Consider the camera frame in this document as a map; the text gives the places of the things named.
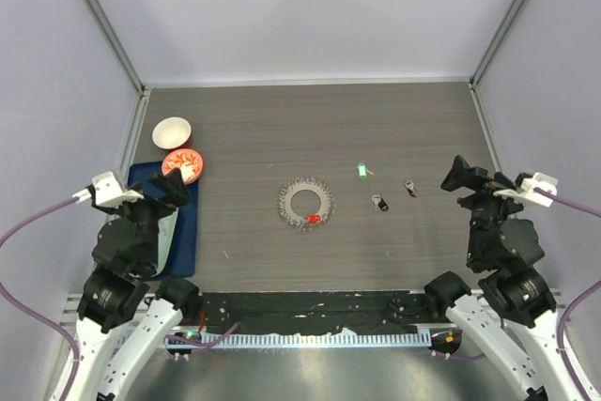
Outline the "red tagged key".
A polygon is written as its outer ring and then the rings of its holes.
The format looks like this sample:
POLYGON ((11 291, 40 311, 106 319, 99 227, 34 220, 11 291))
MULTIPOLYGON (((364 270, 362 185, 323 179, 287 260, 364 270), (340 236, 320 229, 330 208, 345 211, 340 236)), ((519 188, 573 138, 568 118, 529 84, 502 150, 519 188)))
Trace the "red tagged key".
POLYGON ((308 215, 301 218, 296 230, 298 232, 311 230, 313 227, 320 225, 321 216, 318 214, 308 215))

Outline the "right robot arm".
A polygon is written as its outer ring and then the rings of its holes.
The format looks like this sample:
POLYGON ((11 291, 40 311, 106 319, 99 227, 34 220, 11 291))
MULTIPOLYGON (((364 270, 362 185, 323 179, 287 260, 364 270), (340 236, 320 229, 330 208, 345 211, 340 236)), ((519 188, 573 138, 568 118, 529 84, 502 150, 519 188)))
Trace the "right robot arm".
POLYGON ((483 273, 476 296, 457 274, 447 271, 424 288, 424 309, 437 321, 450 320, 495 365, 520 400, 597 400, 594 387, 566 334, 575 308, 599 289, 594 284, 563 311, 535 263, 545 255, 532 221, 517 218, 528 205, 560 203, 598 216, 557 191, 543 173, 501 172, 471 166, 460 155, 441 182, 446 192, 465 188, 457 200, 470 212, 467 266, 483 273))

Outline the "metal disc with keyrings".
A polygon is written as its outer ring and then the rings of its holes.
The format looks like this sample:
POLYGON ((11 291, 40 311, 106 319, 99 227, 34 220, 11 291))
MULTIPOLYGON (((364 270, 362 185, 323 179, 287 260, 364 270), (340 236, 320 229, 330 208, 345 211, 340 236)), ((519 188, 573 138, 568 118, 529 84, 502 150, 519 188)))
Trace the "metal disc with keyrings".
POLYGON ((320 225, 313 227, 313 230, 327 223, 335 211, 334 196, 330 187, 325 181, 315 177, 296 177, 289 180, 278 190, 276 203, 280 219, 295 230, 304 216, 321 216, 320 225))

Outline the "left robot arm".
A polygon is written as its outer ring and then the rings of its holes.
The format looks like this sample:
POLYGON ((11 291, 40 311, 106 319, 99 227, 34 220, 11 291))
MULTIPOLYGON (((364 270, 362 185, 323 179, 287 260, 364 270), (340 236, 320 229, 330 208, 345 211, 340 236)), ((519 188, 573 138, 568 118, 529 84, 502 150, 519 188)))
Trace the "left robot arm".
POLYGON ((176 325, 193 323, 200 312, 200 291, 190 281, 163 280, 146 312, 120 346, 149 290, 160 254, 160 221, 187 205, 190 194, 179 169, 155 173, 149 183, 162 192, 153 197, 141 184, 130 187, 112 171, 93 177, 73 197, 110 215, 92 251, 95 268, 84 284, 70 347, 53 400, 121 400, 176 325))

